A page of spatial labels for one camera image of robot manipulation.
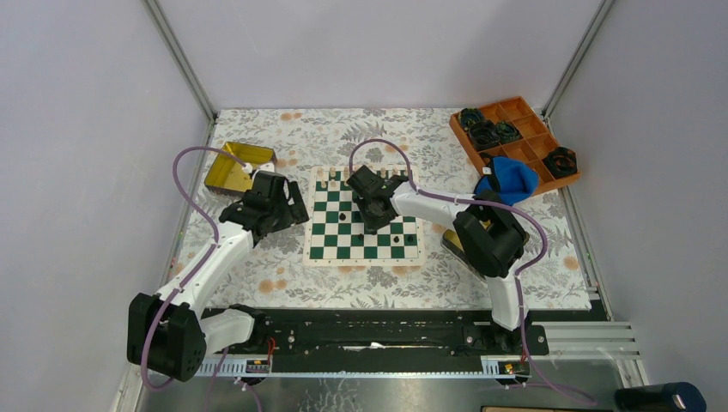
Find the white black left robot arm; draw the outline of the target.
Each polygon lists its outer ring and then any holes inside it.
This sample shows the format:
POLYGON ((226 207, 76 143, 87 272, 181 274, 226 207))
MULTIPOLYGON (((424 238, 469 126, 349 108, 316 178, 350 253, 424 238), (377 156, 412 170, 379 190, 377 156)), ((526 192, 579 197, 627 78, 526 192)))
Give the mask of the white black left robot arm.
POLYGON ((185 382, 210 354, 236 344, 247 353, 259 351, 267 333, 263 312, 233 304, 212 316, 203 313, 223 277, 262 239, 308 219, 297 182, 257 172, 252 188, 221 211, 212 238, 190 264, 156 293, 132 300, 128 361, 185 382))

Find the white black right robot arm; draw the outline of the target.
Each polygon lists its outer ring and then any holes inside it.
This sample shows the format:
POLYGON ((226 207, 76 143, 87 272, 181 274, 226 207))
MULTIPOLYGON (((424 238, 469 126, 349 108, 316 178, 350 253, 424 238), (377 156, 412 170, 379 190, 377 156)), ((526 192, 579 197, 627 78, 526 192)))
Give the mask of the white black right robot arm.
POLYGON ((490 192, 484 199, 472 194, 428 191, 409 177, 383 178, 360 167, 347 179, 364 231, 377 233, 398 217, 415 217, 453 231, 466 262, 484 279, 492 304, 492 340, 497 349, 512 354, 526 342, 521 306, 512 266, 524 254, 527 233, 513 208, 490 192))

